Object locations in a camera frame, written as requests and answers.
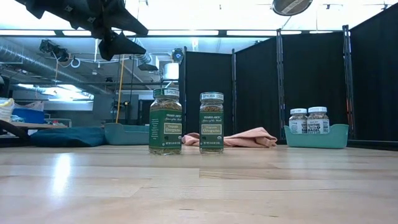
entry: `green label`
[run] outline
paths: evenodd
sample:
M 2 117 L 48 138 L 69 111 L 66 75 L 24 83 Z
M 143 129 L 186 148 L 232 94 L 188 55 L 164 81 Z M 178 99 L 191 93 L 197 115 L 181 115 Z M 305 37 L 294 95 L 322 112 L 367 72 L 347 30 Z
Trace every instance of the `green label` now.
M 155 110 L 150 112 L 149 119 L 150 147 L 181 148 L 181 111 Z
M 200 112 L 200 147 L 224 147 L 223 112 Z

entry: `seasoning jar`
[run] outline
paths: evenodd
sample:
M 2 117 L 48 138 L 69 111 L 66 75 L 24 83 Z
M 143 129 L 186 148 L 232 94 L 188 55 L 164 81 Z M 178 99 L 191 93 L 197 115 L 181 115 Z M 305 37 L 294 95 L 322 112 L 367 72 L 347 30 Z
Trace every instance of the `seasoning jar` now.
M 224 94 L 200 94 L 200 152 L 222 153 L 224 150 Z
M 289 118 L 289 128 L 293 134 L 307 133 L 307 109 L 291 109 Z
M 151 154 L 181 154 L 182 107 L 180 92 L 173 88 L 154 90 L 155 101 L 149 113 L 149 152 Z
M 307 132 L 309 134 L 329 133 L 328 109 L 324 106 L 316 106 L 308 109 Z

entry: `white label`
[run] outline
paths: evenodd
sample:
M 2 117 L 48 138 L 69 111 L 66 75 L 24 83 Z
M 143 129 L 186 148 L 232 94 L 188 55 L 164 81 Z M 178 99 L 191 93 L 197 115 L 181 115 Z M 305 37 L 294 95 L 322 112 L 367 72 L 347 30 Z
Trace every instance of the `white label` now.
M 329 133 L 328 119 L 308 119 L 307 132 L 309 134 L 327 134 Z
M 164 90 L 165 96 L 180 96 L 178 90 Z
M 293 134 L 305 134 L 307 133 L 307 120 L 291 120 L 289 127 Z
M 212 99 L 212 100 L 224 100 L 224 95 L 217 93 L 206 93 L 202 94 L 202 100 Z

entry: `folded towel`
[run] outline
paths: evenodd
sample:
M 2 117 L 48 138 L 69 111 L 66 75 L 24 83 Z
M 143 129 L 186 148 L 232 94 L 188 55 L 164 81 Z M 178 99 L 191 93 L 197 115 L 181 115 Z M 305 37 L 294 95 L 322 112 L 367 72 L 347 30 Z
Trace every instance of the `folded towel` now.
M 182 138 L 187 146 L 199 146 L 200 135 L 190 133 Z M 276 146 L 277 138 L 271 136 L 264 128 L 254 128 L 249 131 L 224 137 L 226 147 L 272 147 Z

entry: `ceiling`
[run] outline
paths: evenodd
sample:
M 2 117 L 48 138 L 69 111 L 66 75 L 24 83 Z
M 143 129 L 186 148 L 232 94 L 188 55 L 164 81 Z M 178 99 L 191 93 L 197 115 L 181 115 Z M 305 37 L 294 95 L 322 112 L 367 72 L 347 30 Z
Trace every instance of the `ceiling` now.
M 395 4 L 398 0 L 313 0 L 307 11 L 292 17 L 275 14 L 271 9 L 272 0 L 126 0 L 126 9 L 137 17 L 148 29 L 218 29 L 218 30 L 341 30 L 343 25 L 354 27 L 382 11 L 384 4 Z M 0 29 L 72 29 L 67 21 L 46 12 L 38 20 L 15 0 L 2 0 L 0 8 Z M 82 38 L 43 38 L 43 37 L 0 37 L 23 46 L 39 55 L 42 39 L 53 43 L 78 58 L 95 58 L 96 42 L 89 37 Z M 245 49 L 256 40 L 266 38 L 238 37 L 146 37 L 139 41 L 150 54 L 155 54 L 161 65 L 170 61 L 175 48 L 187 47 L 189 51 L 230 54 Z M 132 60 L 126 60 L 123 82 L 131 82 Z M 104 82 L 106 77 L 118 79 L 120 65 L 116 63 L 82 62 L 80 67 L 68 67 L 71 72 L 85 77 L 90 82 Z M 159 81 L 154 73 L 142 72 L 134 67 L 134 82 Z

